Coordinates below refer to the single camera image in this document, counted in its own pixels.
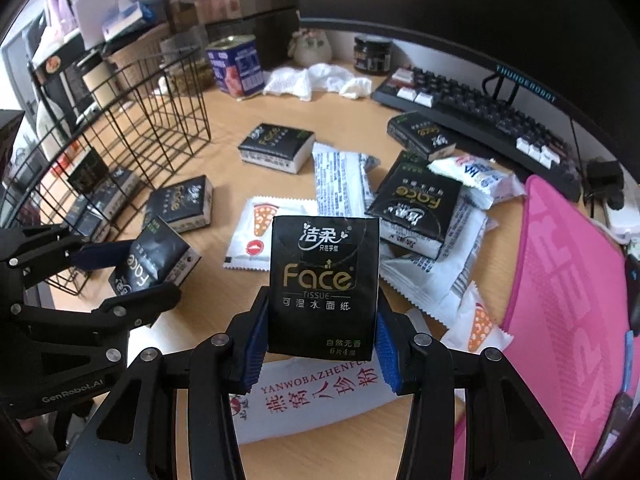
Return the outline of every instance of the wooden desk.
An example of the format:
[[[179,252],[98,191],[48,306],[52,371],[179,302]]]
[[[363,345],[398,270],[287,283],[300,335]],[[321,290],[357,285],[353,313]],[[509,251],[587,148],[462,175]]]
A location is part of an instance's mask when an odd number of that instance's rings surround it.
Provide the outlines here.
[[[313,130],[317,139],[342,150],[364,152],[380,158],[382,165],[370,173],[374,189],[400,151],[386,134],[386,122],[396,113],[371,100],[351,101],[337,94],[315,94],[303,103],[292,96],[260,96],[238,103],[219,91],[205,94],[212,142],[178,174],[174,181],[205,173],[214,185],[212,225],[184,234],[203,258],[182,287],[182,301],[162,314],[152,329],[131,333],[129,361],[148,347],[163,353],[192,348],[205,338],[226,329],[232,316],[247,310],[268,273],[223,269],[226,248],[242,207],[252,196],[315,198],[314,167],[309,160],[297,175],[268,170],[241,162],[237,146],[259,123],[285,124]],[[515,272],[522,200],[491,209],[500,224],[486,234],[472,279],[494,320],[501,322],[511,293]],[[142,219],[129,226],[130,237],[140,232]],[[113,293],[107,283],[110,270],[91,278],[79,298],[55,291],[56,306],[67,310],[90,310]],[[395,310],[410,304],[383,285]],[[428,319],[440,337],[444,327]],[[267,360],[278,358],[268,355]],[[179,397],[178,477],[189,479],[185,438],[186,394]],[[391,479],[396,477],[404,444],[410,398],[399,399],[372,412],[302,434],[255,442],[241,447],[242,462],[250,479]],[[456,405],[456,416],[462,404]]]

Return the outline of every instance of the monitor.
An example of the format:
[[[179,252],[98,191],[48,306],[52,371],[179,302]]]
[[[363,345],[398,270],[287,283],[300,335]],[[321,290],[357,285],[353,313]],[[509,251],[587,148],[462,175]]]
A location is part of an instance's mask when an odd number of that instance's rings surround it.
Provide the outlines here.
[[[299,1],[303,27],[411,41],[505,75],[580,123],[640,182],[636,0]]]

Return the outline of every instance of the pink mouse pad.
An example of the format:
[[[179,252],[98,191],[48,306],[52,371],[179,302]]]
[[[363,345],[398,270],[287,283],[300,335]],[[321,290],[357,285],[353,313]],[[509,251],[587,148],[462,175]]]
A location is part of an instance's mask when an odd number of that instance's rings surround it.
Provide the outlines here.
[[[629,330],[624,257],[551,185],[527,180],[504,354],[583,471],[622,387]],[[631,384],[638,384],[635,345]],[[465,423],[456,428],[452,479],[465,470]]]

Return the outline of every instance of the tin can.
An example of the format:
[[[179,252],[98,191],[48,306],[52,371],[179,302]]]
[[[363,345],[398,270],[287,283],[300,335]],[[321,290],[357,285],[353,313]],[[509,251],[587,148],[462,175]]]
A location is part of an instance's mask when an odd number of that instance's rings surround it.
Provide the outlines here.
[[[206,51],[223,92],[244,99],[262,91],[264,76],[255,36],[229,36],[208,44]]]

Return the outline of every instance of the power strip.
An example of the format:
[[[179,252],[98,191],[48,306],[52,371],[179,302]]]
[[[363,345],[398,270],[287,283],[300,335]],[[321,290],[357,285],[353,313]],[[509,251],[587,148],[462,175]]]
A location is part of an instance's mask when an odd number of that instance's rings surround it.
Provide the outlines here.
[[[609,230],[627,241],[640,236],[640,210],[638,200],[640,189],[635,183],[629,183],[625,179],[625,205],[622,209],[615,210],[604,204]]]

